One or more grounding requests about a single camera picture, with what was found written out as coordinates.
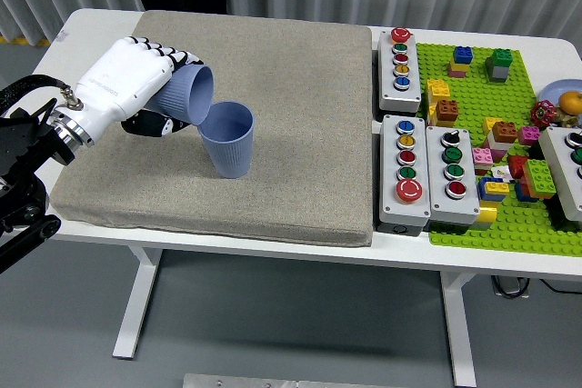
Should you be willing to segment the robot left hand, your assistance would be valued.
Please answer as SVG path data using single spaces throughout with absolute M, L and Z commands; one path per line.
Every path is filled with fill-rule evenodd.
M 51 125 L 74 148 L 92 146 L 117 122 L 130 134 L 166 136 L 200 125 L 213 94 L 213 72 L 197 56 L 128 36 L 81 77 Z

